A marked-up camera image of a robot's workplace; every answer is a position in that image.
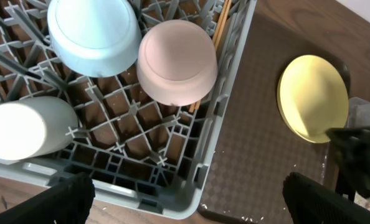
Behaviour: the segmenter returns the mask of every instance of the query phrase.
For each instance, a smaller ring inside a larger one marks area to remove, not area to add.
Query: wood surface
[[[256,13],[266,15],[342,59],[351,73],[351,96],[370,101],[370,23],[335,0],[259,0]],[[42,187],[0,178],[0,212],[5,209],[2,196],[10,208],[41,191]],[[214,222],[197,213],[185,220],[170,220],[96,201],[87,223]]]

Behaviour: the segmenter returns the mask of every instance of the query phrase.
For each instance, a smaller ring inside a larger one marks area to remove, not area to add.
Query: chopsticks
[[[215,48],[216,51],[218,49],[218,45],[219,45],[220,40],[221,40],[222,32],[224,31],[225,23],[227,22],[228,13],[229,13],[231,3],[232,3],[232,0],[225,0],[224,6],[222,7],[220,17],[218,18],[216,32],[212,36],[212,42],[214,44],[214,48]],[[201,100],[191,104],[191,107],[189,108],[189,112],[193,113],[195,110],[198,110],[199,107],[200,107],[200,103],[201,103]]]

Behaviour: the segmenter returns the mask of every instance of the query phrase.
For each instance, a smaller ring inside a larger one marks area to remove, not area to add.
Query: plastic grid
[[[67,101],[80,118],[80,127],[69,128],[67,133],[75,140],[59,151],[55,159],[71,163],[72,168],[68,169],[71,173],[85,171],[93,179],[146,194],[150,187],[169,186],[175,175],[186,179],[199,139],[197,133],[191,134],[191,129],[197,126],[195,132],[200,131],[197,129],[202,126],[203,115],[151,100],[136,82],[135,66],[105,80],[76,74],[62,64],[49,46],[45,22],[49,1],[6,3],[4,10],[10,16],[7,18],[6,14],[1,15],[4,2],[0,3],[0,67],[6,68],[0,74],[0,103],[51,95]],[[141,11],[139,22],[143,33],[162,21],[177,18],[199,21],[212,35],[216,26],[213,16],[222,9],[219,1],[208,1],[203,8],[199,1],[152,0],[142,9],[140,1],[132,3]],[[196,14],[181,9],[181,4],[189,3],[194,5]],[[11,38],[14,26],[27,34],[25,41]],[[108,89],[104,89],[103,83],[108,83]],[[201,108],[208,106],[210,98],[211,94],[205,97]],[[89,118],[90,113],[97,114],[95,121]],[[120,123],[133,126],[126,128]]]

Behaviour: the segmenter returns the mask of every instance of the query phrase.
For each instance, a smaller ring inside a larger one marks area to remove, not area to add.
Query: yellow plate
[[[328,142],[325,131],[343,128],[348,116],[347,89],[329,62],[314,55],[292,61],[278,84],[277,102],[287,126],[303,139]]]

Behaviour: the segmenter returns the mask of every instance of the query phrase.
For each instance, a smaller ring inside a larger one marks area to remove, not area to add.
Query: pink bowl
[[[162,104],[197,102],[214,86],[217,69],[211,38],[192,22],[162,22],[141,42],[138,79],[144,91]]]

